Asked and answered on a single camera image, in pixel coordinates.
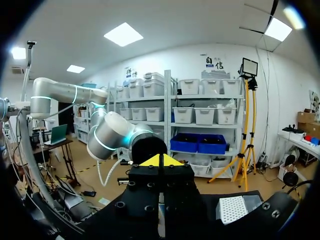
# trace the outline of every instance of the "yellow tripod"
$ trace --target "yellow tripod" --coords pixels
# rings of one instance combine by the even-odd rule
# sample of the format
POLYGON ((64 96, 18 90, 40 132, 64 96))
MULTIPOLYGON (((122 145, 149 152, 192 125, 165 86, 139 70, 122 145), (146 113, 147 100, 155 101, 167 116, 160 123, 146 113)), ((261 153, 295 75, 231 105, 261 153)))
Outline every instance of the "yellow tripod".
POLYGON ((237 179, 240 167, 242 166, 242 178, 240 180, 240 185, 241 187, 242 181, 244 180, 244 186, 245 186, 245 191, 248 191, 248 181, 247 181, 247 167, 249 166, 250 163, 250 155, 252 153, 253 156, 253 165, 254 165, 254 174, 256 174, 256 162, 255 162, 255 150, 254 150, 254 132, 256 129, 256 87, 251 86, 250 89, 252 90, 252 97, 253 97, 253 123, 252 123, 252 132, 251 134, 251 139, 250 139, 250 144, 246 147, 246 138, 247 138, 247 130, 248 130, 248 120, 249 120, 249 86, 248 86, 248 79, 244 80, 244 85, 245 85, 245 110, 246 110, 246 115, 245 115, 245 120, 244 120, 244 129, 242 133, 242 143, 241 143, 241 151, 238 153, 238 155, 220 172, 218 172, 213 178, 211 178, 208 181, 208 184, 213 182, 217 177, 222 175, 225 171, 227 171, 233 164, 235 164, 237 161, 238 165, 236 168, 236 171, 234 172, 234 176, 232 179, 232 182, 234 182, 237 179))

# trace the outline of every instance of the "blue object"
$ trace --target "blue object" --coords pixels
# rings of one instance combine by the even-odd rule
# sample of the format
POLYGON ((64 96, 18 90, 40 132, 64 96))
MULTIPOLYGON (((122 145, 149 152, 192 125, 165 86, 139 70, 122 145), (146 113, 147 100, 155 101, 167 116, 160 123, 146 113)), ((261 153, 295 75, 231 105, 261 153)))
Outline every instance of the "blue object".
POLYGON ((227 143, 223 135, 200 134, 198 153, 225 154, 227 143))
POLYGON ((172 123, 175 122, 175 114, 174 114, 173 111, 171 112, 171 122, 172 122, 172 123))
POLYGON ((94 84, 94 83, 82 83, 81 86, 85 87, 85 88, 95 89, 97 87, 97 84, 94 84))
POLYGON ((199 134, 178 133, 170 140, 171 150, 196 153, 198 150, 199 134))
POLYGON ((312 142, 314 145, 319 145, 319 139, 316 138, 316 137, 312 137, 312 138, 311 138, 311 142, 312 142))

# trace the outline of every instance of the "white storage bin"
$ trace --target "white storage bin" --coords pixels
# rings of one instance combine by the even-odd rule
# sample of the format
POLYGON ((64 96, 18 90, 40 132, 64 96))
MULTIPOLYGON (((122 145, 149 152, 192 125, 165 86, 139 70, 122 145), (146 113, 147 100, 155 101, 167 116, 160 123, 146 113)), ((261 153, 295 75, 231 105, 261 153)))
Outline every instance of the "white storage bin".
POLYGON ((165 94, 164 85, 153 83, 145 83, 143 85, 143 96, 153 97, 153 96, 163 96, 165 94))
MULTIPOLYGON (((284 176, 288 172, 288 170, 284 167, 285 163, 280 165, 279 173, 278 173, 278 179, 280 179, 282 182, 284 181, 284 176)), ((297 173, 297 168, 294 167, 294 173, 297 173)))
POLYGON ((160 139, 165 139, 165 131, 161 129, 154 130, 153 133, 160 139))
POLYGON ((235 124, 236 108, 217 107, 218 124, 232 125, 235 124))
POLYGON ((190 124, 193 121, 193 107, 173 107, 174 122, 177 124, 190 124))
MULTIPOLYGON (((211 166, 208 173, 213 178, 215 175, 220 173, 223 169, 224 169, 224 167, 212 167, 211 166)), ((232 177, 233 177, 233 174, 232 174, 231 169, 229 167, 224 173, 222 173, 220 176, 218 176, 218 179, 232 179, 232 177)))
POLYGON ((87 118, 88 117, 87 110, 80 110, 80 116, 81 118, 87 118))
POLYGON ((132 120, 145 121, 147 120, 147 114, 145 108, 131 108, 132 120))
POLYGON ((220 79, 202 79, 203 94, 207 95, 218 95, 220 94, 220 79))
POLYGON ((195 107, 195 124, 212 125, 214 123, 215 108, 195 107))
POLYGON ((130 89, 128 87, 120 87, 117 90, 118 99, 128 99, 130 98, 130 89))
POLYGON ((164 120, 164 109, 161 107, 146 107, 146 120, 160 122, 164 120))
POLYGON ((180 80, 182 95, 199 94, 199 79, 180 80))
POLYGON ((204 175, 207 174, 209 170, 209 165, 208 166, 200 166, 200 165, 194 165, 190 163, 190 166, 192 170, 194 171, 194 176, 195 177, 203 177, 204 175))
POLYGON ((240 79, 222 79, 224 94, 239 95, 240 94, 240 79))
POLYGON ((213 159, 211 162, 211 167, 216 169, 216 168, 224 168, 230 163, 230 157, 226 158, 219 158, 219 160, 213 159))
POLYGON ((129 88, 130 88, 129 94, 131 99, 138 99, 144 96, 144 86, 132 85, 129 88))
POLYGON ((144 80, 143 79, 136 78, 136 79, 130 80, 129 87, 131 87, 131 86, 142 86, 143 84, 144 84, 144 80))
POLYGON ((130 108, 120 108, 120 115, 126 120, 132 120, 132 112, 130 108))
POLYGON ((148 72, 144 76, 144 83, 158 83, 160 85, 165 84, 165 77, 157 72, 148 72))

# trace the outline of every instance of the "white robot arm segment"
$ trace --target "white robot arm segment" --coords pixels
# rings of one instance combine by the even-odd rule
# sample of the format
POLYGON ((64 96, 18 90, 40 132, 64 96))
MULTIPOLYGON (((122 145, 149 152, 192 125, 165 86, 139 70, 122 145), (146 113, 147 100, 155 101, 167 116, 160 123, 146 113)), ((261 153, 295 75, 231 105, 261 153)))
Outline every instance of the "white robot arm segment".
POLYGON ((104 105, 108 93, 101 89, 53 81, 45 77, 34 80, 30 101, 31 117, 46 119, 50 115, 51 99, 63 103, 82 104, 88 101, 104 105))

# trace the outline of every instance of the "white hose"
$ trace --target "white hose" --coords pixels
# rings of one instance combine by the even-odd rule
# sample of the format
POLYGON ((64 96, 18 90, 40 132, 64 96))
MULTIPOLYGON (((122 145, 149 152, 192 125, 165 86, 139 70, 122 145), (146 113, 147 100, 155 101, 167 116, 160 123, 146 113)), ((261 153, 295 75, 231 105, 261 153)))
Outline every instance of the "white hose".
POLYGON ((109 178, 110 178, 112 172, 115 170, 116 166, 117 166, 120 162, 121 162, 121 160, 118 160, 118 161, 115 162, 115 164, 113 164, 113 166, 111 167, 108 175, 106 176, 105 182, 104 182, 104 181, 102 181, 102 176, 101 176, 101 172, 100 172, 100 164, 99 164, 99 161, 96 161, 96 166, 97 166, 97 168, 98 168, 99 179, 100 179, 100 182, 101 182, 102 186, 105 187, 105 186, 107 185, 107 183, 108 183, 108 181, 109 181, 109 178))

